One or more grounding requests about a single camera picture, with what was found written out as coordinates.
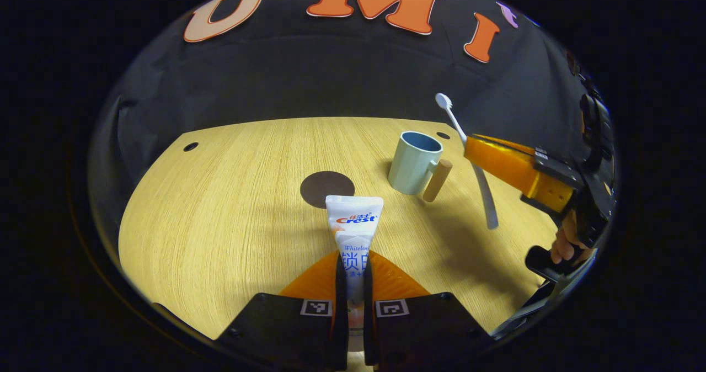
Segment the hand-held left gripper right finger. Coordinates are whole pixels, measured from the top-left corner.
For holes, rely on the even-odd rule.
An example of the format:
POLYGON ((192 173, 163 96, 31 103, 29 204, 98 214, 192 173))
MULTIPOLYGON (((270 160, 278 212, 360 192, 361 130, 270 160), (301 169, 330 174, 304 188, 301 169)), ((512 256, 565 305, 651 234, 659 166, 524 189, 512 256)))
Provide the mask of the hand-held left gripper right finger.
POLYGON ((494 339, 451 292, 431 293, 371 252, 364 274, 364 359, 375 371, 464 371, 494 339))

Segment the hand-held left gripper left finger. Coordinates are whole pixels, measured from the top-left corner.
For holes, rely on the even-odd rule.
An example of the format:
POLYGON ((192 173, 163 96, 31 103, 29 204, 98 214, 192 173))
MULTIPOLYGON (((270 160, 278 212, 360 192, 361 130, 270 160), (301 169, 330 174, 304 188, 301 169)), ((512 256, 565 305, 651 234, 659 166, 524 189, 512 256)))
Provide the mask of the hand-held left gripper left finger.
POLYGON ((279 294, 255 294, 215 347, 260 371, 345 370, 345 278, 338 252, 329 253, 279 294))

